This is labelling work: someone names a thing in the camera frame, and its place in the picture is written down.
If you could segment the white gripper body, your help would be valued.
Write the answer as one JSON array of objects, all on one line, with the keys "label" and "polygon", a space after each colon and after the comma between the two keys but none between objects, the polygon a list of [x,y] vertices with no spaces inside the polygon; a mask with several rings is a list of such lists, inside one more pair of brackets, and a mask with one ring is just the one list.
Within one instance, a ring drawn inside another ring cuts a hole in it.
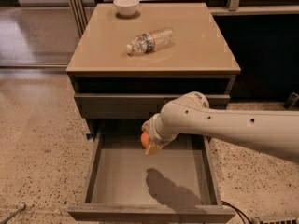
[{"label": "white gripper body", "polygon": [[177,137],[175,134],[164,133],[165,127],[160,114],[155,114],[149,120],[144,122],[141,130],[142,132],[148,132],[149,144],[153,143],[159,146],[166,146]]}]

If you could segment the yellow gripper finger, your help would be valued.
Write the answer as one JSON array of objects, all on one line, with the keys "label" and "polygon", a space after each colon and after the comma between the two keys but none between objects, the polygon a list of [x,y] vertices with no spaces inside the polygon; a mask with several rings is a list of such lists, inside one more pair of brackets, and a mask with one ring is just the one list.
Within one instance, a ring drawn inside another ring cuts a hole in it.
[{"label": "yellow gripper finger", "polygon": [[146,150],[145,150],[145,155],[146,155],[146,156],[155,155],[155,154],[157,154],[158,152],[160,152],[162,149],[163,149],[162,146],[159,146],[159,145],[150,143],[150,144],[148,145],[148,147],[146,148]]}]

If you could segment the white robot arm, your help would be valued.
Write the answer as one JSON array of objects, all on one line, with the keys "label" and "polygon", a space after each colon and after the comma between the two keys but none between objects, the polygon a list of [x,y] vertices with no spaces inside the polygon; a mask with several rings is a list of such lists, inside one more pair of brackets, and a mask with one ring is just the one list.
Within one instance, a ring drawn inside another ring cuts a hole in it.
[{"label": "white robot arm", "polygon": [[299,163],[299,114],[295,111],[218,110],[193,91],[165,104],[142,125],[141,144],[154,155],[180,134],[203,135]]}]

